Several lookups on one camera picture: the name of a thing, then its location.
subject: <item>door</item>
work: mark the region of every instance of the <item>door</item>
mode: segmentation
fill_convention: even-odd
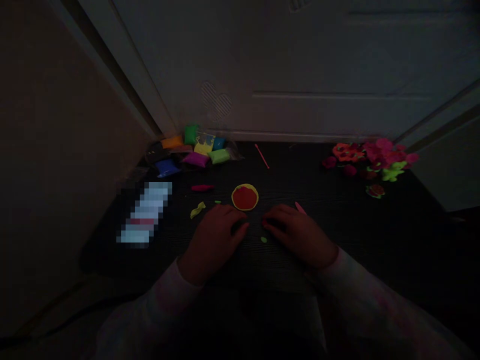
[[[480,78],[468,2],[112,1],[178,129],[395,138]]]

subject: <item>sleeve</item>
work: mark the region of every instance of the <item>sleeve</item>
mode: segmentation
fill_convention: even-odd
[[[354,348],[366,359],[476,359],[439,321],[398,295],[339,249],[308,274],[333,300]]]
[[[175,260],[153,287],[113,311],[96,337],[94,359],[148,359],[202,287],[187,282]]]

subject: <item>pink stick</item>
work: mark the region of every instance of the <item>pink stick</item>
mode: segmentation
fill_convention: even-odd
[[[295,201],[295,206],[296,206],[296,209],[298,210],[299,213],[307,215],[307,213],[305,212],[304,208],[301,207],[300,204],[299,204],[298,202],[296,202],[296,201]]]
[[[213,185],[193,185],[191,187],[191,190],[192,191],[198,191],[198,192],[205,192],[205,191],[208,191],[208,190],[211,190],[211,189],[214,189],[215,186]]]
[[[267,164],[267,161],[265,160],[264,155],[263,155],[262,152],[260,151],[259,146],[258,146],[257,144],[255,144],[255,147],[256,147],[256,149],[258,150],[258,152],[260,153],[260,156],[261,156],[261,158],[263,159],[263,162],[265,163],[266,168],[267,168],[267,169],[270,169],[270,166]]]

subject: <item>child's hand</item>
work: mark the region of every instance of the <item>child's hand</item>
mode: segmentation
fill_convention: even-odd
[[[230,205],[217,205],[198,224],[185,254],[178,260],[183,278],[193,285],[203,285],[234,253],[244,239],[249,223],[234,235],[232,226],[247,215]]]
[[[285,225],[285,231],[282,231],[262,222],[266,230],[311,267],[324,269],[337,259],[338,247],[310,216],[281,204],[272,207],[263,218],[275,219]]]

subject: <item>ribbed mat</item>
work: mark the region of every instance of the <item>ribbed mat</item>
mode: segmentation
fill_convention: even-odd
[[[116,231],[138,191],[126,190],[117,196],[82,251],[82,270],[153,282],[185,251],[214,201],[231,204],[234,188],[250,183],[258,190],[259,202],[247,213],[247,236],[212,279],[212,285],[312,293],[303,276],[304,266],[261,227],[262,214],[272,206],[283,203],[294,207],[297,201],[332,240],[394,289],[419,302],[442,296],[445,277],[440,266],[449,241],[445,214],[411,171],[400,175],[395,183],[383,182],[386,195],[379,200],[367,196],[364,180],[347,178],[340,168],[326,171],[319,167],[332,144],[258,145],[270,169],[253,143],[242,142],[238,148],[244,160],[169,179],[173,196],[148,249],[126,249],[116,243]],[[147,179],[159,181],[153,171]],[[201,184],[215,185],[215,190],[190,190],[192,185]],[[207,209],[190,220],[190,211],[202,201]],[[268,238],[267,243],[261,242],[262,236]]]

